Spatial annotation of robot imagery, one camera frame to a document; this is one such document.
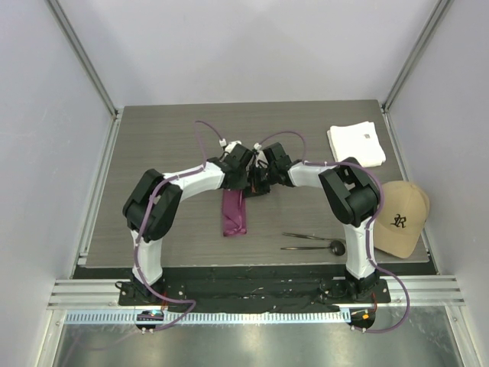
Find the magenta cloth napkin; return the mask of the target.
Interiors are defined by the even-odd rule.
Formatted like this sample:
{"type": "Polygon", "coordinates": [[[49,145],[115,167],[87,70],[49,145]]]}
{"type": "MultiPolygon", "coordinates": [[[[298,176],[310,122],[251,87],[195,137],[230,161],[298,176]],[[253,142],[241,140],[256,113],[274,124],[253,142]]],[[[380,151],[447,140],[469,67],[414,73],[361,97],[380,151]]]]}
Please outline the magenta cloth napkin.
{"type": "Polygon", "coordinates": [[[222,232],[224,237],[248,232],[246,202],[242,190],[224,190],[222,194],[222,232]]]}

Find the dark metal fork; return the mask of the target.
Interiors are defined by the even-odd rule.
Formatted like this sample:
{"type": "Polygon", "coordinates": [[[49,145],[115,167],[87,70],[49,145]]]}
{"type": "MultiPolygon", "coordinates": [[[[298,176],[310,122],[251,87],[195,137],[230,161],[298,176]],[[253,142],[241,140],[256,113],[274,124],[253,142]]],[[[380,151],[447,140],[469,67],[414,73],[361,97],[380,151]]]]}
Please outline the dark metal fork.
{"type": "Polygon", "coordinates": [[[341,239],[341,238],[325,238],[325,237],[319,237],[315,235],[304,235],[304,234],[291,233],[291,232],[282,232],[282,235],[299,238],[299,239],[310,239],[315,241],[326,241],[326,242],[337,241],[337,242],[345,243],[345,239],[341,239]]]}

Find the dark metal spoon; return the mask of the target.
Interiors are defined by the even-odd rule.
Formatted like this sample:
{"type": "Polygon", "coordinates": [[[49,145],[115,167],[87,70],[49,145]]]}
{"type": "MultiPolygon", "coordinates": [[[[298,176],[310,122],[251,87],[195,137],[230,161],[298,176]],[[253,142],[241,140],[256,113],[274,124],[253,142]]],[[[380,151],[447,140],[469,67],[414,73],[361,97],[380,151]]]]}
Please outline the dark metal spoon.
{"type": "Polygon", "coordinates": [[[329,250],[335,256],[343,256],[346,253],[345,245],[338,240],[331,241],[326,246],[288,246],[281,248],[283,251],[315,251],[329,250]]]}

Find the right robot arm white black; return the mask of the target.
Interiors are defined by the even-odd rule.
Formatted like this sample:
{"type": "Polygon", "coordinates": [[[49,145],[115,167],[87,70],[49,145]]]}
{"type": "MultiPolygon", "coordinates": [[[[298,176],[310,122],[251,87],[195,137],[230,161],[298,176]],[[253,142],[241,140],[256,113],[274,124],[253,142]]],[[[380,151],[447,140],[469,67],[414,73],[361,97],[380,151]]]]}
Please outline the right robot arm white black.
{"type": "Polygon", "coordinates": [[[345,295],[355,302],[369,297],[380,279],[373,231],[383,206],[380,184],[354,158],[330,164],[292,161],[280,143],[266,148],[257,143],[253,152],[264,156],[267,184],[323,190],[345,232],[345,295]]]}

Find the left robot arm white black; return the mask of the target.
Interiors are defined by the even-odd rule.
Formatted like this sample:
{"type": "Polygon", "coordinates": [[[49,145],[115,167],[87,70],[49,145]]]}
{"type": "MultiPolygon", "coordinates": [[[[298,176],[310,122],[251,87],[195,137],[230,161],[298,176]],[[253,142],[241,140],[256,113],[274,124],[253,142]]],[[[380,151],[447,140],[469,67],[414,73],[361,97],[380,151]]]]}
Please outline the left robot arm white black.
{"type": "Polygon", "coordinates": [[[133,238],[134,296],[153,305],[164,295],[162,239],[170,231],[182,201],[206,191],[222,190],[223,236],[246,234],[247,183],[246,164],[225,163],[217,158],[176,173],[146,171],[122,210],[133,238]]]}

